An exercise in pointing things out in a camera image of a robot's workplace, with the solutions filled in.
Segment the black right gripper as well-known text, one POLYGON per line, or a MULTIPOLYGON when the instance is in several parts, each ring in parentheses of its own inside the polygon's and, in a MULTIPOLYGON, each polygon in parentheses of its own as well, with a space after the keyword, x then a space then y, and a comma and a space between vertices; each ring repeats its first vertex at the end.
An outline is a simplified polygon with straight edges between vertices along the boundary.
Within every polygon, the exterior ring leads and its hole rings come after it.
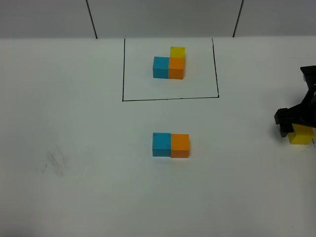
POLYGON ((316 127, 316 67, 305 66, 300 68, 308 91, 302 102, 290 109, 278 109, 274 115, 275 122, 279 125, 281 137, 286 137, 294 131, 292 124, 307 127, 316 127))

